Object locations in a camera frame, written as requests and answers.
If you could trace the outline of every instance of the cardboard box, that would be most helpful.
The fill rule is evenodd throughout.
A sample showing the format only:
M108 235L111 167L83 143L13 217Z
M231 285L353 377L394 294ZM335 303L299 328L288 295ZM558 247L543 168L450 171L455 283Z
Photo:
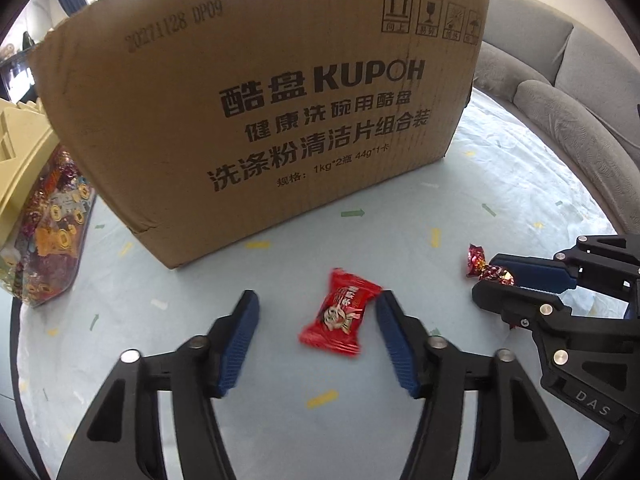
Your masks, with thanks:
M30 58L167 267L444 156L489 0L99 0Z

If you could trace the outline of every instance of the screw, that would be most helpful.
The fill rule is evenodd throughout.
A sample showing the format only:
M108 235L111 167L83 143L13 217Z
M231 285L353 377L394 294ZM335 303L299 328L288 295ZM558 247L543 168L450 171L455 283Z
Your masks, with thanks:
M558 350L554 354L554 362L558 366L562 366L566 364L568 360L569 360L569 354L566 352L566 350Z
M138 359L140 359L140 352L137 350L126 350L120 355L123 363L135 363Z
M497 352L496 355L498 356L498 359L500 359L500 361L505 362L505 363L510 363L511 361L513 361L516 356L513 354L513 352L511 350L509 350L508 348L500 348Z
M198 349L204 348L209 344L209 339L205 335L195 335L189 339L189 348Z
M440 337L439 335L431 336L429 339L427 339L427 342L429 343L430 347L438 349L446 348L449 344L447 343L446 339Z

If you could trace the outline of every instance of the gold coin decoration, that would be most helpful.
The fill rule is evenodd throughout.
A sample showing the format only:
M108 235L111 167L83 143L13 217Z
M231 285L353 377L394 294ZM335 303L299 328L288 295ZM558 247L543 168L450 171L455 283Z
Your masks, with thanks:
M51 218L53 218L55 222L60 222L60 219L62 218L62 213L60 211L59 205L54 204L51 206Z
M87 184L80 184L80 186L78 186L78 191L80 192L80 196L85 200L89 198L90 193Z
M64 229L60 229L60 231L58 231L58 243L63 249L66 249L71 245L71 236L69 236L69 233Z
M13 256L3 256L2 259L9 267L15 267L18 261Z

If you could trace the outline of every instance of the plastic bag of candy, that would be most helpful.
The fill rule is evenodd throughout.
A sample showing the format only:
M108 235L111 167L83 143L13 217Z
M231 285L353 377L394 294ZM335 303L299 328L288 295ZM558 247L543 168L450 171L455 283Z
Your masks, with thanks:
M0 248L0 285L38 306L73 282L95 191L58 146Z

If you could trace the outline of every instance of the yellow confetti print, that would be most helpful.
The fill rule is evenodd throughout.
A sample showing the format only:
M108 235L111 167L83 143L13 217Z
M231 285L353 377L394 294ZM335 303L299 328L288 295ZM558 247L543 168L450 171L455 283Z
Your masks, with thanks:
M126 244L124 244L124 247L120 250L120 252L118 253L118 255L120 257L123 257L125 254L127 254L130 250L130 248L133 247L133 244L131 242L127 242Z
M337 400L337 398L338 398L338 392L336 390L329 390L328 392L325 392L322 395L318 395L313 399L309 399L306 402L306 408L308 410L312 410L317 408L318 406L322 406L323 404Z
M268 249L271 242L247 242L244 244L247 249Z
M598 298L593 298L593 304L591 305L591 309L588 311L587 316L590 317L598 317L598 311L600 310L598 307L600 306L600 302Z
M442 232L437 227L434 227L431 230L431 247L439 247L440 246L440 234Z

